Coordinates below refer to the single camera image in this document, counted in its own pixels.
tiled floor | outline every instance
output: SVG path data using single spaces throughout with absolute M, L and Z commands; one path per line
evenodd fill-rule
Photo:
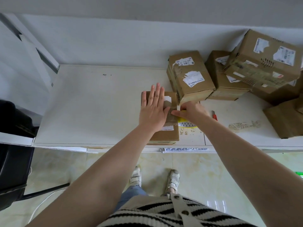
M 32 161 L 33 171 L 28 177 L 25 194 L 74 181 L 102 155 L 103 153 L 87 154 L 36 148 Z M 277 153 L 270 156 L 293 171 L 303 171 L 303 153 Z M 257 226 L 265 226 L 216 154 L 142 153 L 138 165 L 142 170 L 142 188 L 149 195 L 163 193 L 168 173 L 174 168 L 181 175 L 178 189 L 180 194 Z M 36 214 L 60 193 L 56 192 L 49 198 Z M 13 203 L 0 212 L 0 226 L 25 226 L 33 210 L 48 195 Z

hand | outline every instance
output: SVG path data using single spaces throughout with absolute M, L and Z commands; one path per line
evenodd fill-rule
M 146 101 L 146 91 L 142 94 L 142 105 L 139 116 L 139 126 L 145 126 L 154 133 L 161 130 L 165 124 L 167 114 L 170 107 L 163 110 L 164 103 L 164 87 L 160 88 L 157 83 L 156 92 L 154 85 L 151 86 L 148 103 Z
M 197 125 L 202 117 L 210 116 L 209 112 L 199 103 L 193 101 L 186 102 L 181 105 L 180 111 L 173 110 L 172 115 L 187 119 L 189 122 Z

jeans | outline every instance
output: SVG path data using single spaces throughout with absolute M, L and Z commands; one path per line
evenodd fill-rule
M 119 210 L 121 206 L 123 206 L 126 202 L 129 201 L 133 196 L 136 195 L 145 195 L 148 196 L 148 194 L 138 185 L 136 186 L 130 186 L 127 188 L 126 191 L 124 191 L 121 195 L 120 201 L 118 202 L 114 212 Z

red box cutter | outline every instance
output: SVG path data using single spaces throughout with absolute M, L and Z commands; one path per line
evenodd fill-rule
M 212 118 L 218 121 L 218 119 L 217 119 L 217 116 L 216 116 L 215 112 L 214 112 L 214 111 L 211 111 L 211 114 L 212 114 Z

sneaker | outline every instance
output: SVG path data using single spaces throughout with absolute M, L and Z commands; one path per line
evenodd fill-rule
M 131 186 L 140 186 L 141 187 L 141 170 L 138 166 L 135 167 L 134 172 L 131 176 Z
M 167 182 L 166 191 L 167 191 L 168 188 L 173 188 L 175 190 L 175 193 L 178 193 L 179 182 L 180 182 L 179 171 L 174 170 L 174 169 L 171 170 L 170 174 L 169 174 L 169 180 Z

